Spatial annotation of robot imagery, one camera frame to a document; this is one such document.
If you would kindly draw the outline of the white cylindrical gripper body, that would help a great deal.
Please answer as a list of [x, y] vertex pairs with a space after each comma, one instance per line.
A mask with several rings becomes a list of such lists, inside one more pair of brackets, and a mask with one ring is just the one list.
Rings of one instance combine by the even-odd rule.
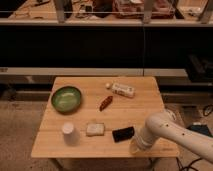
[[130, 142], [130, 153], [136, 154], [140, 151], [147, 150], [150, 147], [150, 144], [145, 142], [141, 136], [134, 135]]

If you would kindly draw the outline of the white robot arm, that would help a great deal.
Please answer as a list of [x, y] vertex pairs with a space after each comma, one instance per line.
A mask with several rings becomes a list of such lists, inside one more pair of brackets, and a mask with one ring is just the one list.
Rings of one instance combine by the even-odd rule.
[[170, 111], [150, 115], [132, 137], [130, 152], [137, 154], [148, 150], [159, 138], [165, 138], [213, 164], [213, 138], [183, 128], [175, 121], [176, 115]]

